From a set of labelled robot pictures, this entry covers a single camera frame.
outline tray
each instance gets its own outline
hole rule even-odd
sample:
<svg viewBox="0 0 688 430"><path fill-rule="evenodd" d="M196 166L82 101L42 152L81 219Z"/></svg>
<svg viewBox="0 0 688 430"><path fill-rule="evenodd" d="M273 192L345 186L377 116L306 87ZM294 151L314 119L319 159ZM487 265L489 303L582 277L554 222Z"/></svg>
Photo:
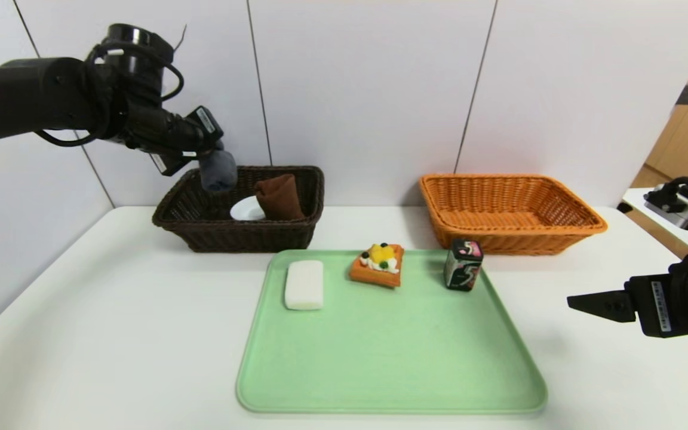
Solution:
<svg viewBox="0 0 688 430"><path fill-rule="evenodd" d="M289 250L268 267L238 374L258 413L531 413L546 383L484 273L442 284L447 251L406 251L395 290L350 281L360 251ZM323 262L324 305L289 311L290 262Z"/></svg>

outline white soap bar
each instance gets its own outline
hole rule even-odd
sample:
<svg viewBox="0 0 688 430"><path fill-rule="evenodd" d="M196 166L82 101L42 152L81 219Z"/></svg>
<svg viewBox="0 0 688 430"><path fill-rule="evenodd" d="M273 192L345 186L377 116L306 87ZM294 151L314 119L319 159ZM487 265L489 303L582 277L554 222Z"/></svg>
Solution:
<svg viewBox="0 0 688 430"><path fill-rule="evenodd" d="M311 311L323 307L323 262L305 260L288 265L286 308Z"/></svg>

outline can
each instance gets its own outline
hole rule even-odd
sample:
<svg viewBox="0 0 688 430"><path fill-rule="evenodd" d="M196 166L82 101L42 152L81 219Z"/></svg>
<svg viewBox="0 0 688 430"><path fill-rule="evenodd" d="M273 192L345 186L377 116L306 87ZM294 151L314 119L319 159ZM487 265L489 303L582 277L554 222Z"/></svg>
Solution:
<svg viewBox="0 0 688 430"><path fill-rule="evenodd" d="M445 287L456 291L472 291L484 256L480 243L469 239L453 239L445 261Z"/></svg>

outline cake slice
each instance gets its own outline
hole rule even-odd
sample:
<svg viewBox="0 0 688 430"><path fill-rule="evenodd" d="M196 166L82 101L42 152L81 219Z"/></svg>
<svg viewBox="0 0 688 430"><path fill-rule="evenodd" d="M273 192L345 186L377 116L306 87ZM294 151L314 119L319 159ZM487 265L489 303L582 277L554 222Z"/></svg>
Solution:
<svg viewBox="0 0 688 430"><path fill-rule="evenodd" d="M352 262L349 278L386 288L399 287L404 253L405 250L399 245L374 244Z"/></svg>

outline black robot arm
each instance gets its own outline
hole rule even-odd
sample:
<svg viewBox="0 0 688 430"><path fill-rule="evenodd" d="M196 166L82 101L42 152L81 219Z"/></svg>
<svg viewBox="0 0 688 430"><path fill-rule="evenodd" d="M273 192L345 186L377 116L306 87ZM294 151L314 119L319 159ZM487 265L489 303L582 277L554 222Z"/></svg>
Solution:
<svg viewBox="0 0 688 430"><path fill-rule="evenodd" d="M206 170L210 160L219 158L213 164L224 168L229 164L220 141L224 133L207 108L199 106L183 118L161 107L183 87L173 59L174 49L155 33L113 24L84 61L9 61L0 66L0 138L33 131L60 146L112 141L155 156L165 175L193 160ZM161 96L164 68L180 82ZM88 136L63 141L45 130L87 130Z"/></svg>
<svg viewBox="0 0 688 430"><path fill-rule="evenodd" d="M679 177L647 194L647 206L667 220L688 214L688 177ZM688 334L688 256L660 275L634 276L625 289L567 298L571 308L617 322L636 321L647 336Z"/></svg>

